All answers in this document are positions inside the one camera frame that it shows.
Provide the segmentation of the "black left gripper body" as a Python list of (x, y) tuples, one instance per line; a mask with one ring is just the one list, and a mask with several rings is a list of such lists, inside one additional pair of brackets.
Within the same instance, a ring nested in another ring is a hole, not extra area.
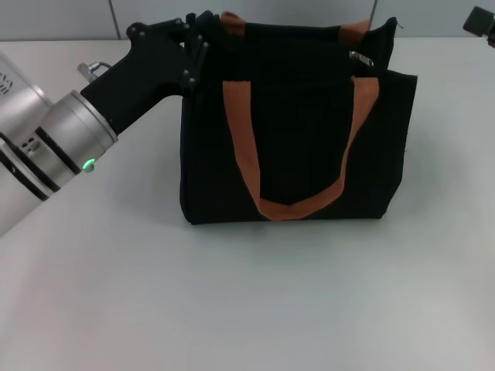
[(82, 89), (114, 133), (125, 131), (161, 100), (193, 92), (193, 58), (181, 45), (188, 31), (183, 21), (132, 24), (125, 57)]

